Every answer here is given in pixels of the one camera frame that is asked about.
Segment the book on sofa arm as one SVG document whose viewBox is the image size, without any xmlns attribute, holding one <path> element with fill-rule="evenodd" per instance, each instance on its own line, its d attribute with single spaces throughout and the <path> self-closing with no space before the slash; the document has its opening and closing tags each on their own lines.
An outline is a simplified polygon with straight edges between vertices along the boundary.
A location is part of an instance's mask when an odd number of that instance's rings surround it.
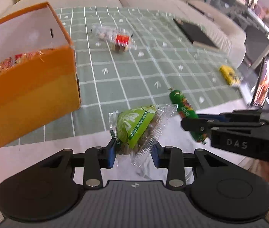
<svg viewBox="0 0 269 228">
<path fill-rule="evenodd" d="M 200 14 L 202 14 L 203 16 L 207 17 L 210 21 L 214 22 L 214 18 L 213 18 L 213 16 L 212 16 L 211 14 L 209 14 L 209 13 L 207 13 L 207 12 L 204 12 L 203 10 L 197 8 L 196 6 L 194 6 L 194 5 L 190 4 L 190 3 L 188 3 L 188 5 L 189 5 L 190 7 L 192 7 L 193 9 L 197 10 L 197 11 L 198 11 Z"/>
</svg>

